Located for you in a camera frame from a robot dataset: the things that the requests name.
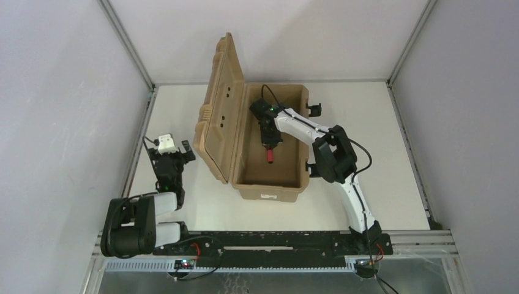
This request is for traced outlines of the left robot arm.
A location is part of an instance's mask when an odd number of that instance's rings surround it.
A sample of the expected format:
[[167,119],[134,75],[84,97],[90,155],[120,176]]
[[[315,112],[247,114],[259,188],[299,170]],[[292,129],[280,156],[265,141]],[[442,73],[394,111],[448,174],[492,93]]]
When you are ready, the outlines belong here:
[[146,148],[156,177],[155,191],[110,201],[100,241],[102,255],[127,259],[151,254],[156,247],[180,240],[180,224],[158,225],[157,216],[184,205],[182,173],[196,156],[187,140],[182,146],[184,150],[180,151],[164,138]]

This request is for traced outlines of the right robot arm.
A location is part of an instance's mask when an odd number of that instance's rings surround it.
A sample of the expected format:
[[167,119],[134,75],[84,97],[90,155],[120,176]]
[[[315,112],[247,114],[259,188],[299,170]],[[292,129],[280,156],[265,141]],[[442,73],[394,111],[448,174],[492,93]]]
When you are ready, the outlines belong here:
[[284,105],[273,106],[259,101],[249,110],[258,120],[261,143],[267,149],[268,162],[273,162],[273,150],[288,134],[311,147],[314,163],[310,176],[334,184],[341,196],[349,223],[349,230],[360,248],[369,250],[381,236],[381,227],[370,211],[360,188],[358,157],[344,129],[321,126]]

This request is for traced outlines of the red handled black screwdriver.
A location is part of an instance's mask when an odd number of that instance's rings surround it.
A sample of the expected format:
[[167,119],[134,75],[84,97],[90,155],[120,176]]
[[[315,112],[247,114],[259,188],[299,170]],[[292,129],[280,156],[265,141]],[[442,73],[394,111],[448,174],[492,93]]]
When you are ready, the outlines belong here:
[[267,163],[272,164],[274,162],[274,150],[272,148],[267,149]]

